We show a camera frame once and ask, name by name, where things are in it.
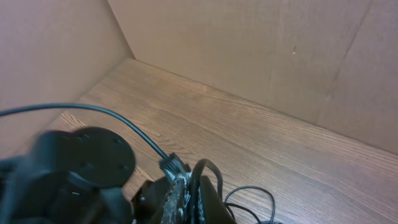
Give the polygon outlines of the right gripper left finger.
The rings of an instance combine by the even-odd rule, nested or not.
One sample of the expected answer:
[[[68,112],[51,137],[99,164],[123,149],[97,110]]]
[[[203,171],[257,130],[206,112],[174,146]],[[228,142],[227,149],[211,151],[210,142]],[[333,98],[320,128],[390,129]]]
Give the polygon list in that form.
[[[133,220],[146,224],[178,224],[187,219],[191,173],[147,180],[132,198]]]

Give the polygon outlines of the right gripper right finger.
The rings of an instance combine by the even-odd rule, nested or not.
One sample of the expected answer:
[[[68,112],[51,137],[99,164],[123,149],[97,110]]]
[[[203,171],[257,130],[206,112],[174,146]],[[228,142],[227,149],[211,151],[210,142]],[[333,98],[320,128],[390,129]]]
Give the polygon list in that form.
[[[236,224],[210,179],[200,177],[198,222],[200,224]]]

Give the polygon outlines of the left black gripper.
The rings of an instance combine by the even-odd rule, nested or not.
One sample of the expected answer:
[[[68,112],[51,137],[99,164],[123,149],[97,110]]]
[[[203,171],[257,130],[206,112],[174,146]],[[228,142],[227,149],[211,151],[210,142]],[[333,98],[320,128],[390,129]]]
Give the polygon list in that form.
[[[135,161],[110,130],[47,131],[27,154],[1,159],[1,223],[132,223],[122,187]]]

